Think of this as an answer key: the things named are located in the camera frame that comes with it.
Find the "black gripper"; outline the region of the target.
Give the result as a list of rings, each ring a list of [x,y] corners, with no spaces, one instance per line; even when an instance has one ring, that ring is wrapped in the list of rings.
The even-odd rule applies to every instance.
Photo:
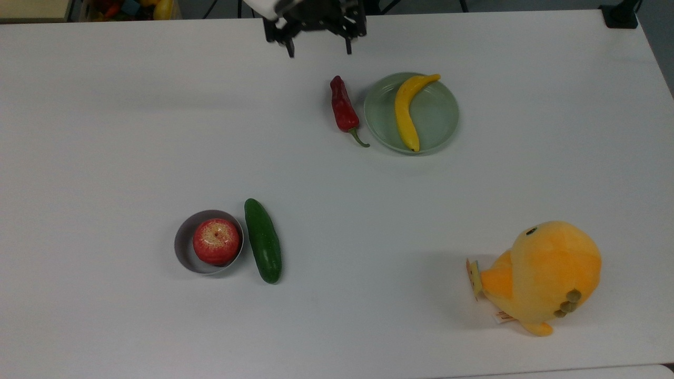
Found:
[[[345,39],[347,55],[352,54],[352,40],[368,33],[364,1],[277,1],[272,19],[263,19],[265,39],[284,43],[295,58],[293,41],[300,32],[328,31]]]

